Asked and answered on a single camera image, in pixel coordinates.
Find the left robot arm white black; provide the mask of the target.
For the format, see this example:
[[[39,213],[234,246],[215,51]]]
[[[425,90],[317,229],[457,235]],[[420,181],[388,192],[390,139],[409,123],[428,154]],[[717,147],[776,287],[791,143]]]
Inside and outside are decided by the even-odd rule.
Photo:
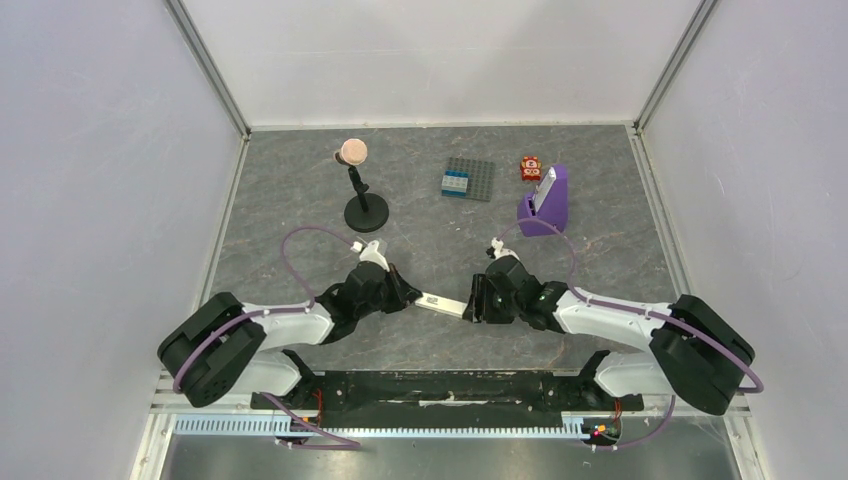
[[[367,261],[303,305],[245,304],[220,292],[160,343],[157,357],[173,377],[173,391],[196,408],[229,393],[259,391],[301,408],[313,398],[314,383],[285,348],[334,343],[363,318],[402,311],[422,296],[394,266]]]

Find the white remote control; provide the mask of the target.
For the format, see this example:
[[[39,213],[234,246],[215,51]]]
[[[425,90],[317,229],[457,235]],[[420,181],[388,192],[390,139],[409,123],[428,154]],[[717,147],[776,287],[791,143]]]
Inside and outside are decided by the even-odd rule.
[[[420,308],[424,308],[455,318],[462,318],[467,308],[466,302],[460,302],[458,300],[453,300],[426,292],[424,292],[422,296],[415,301],[415,305]]]

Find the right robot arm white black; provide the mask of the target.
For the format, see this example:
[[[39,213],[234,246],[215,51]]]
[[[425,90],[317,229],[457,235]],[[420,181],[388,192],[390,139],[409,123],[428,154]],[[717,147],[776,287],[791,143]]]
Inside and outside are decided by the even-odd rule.
[[[589,335],[634,348],[602,355],[577,382],[580,400],[602,408],[615,397],[675,395],[699,411],[724,414],[752,375],[753,347],[701,298],[639,303],[595,295],[561,281],[540,282],[513,256],[472,280],[463,319]]]

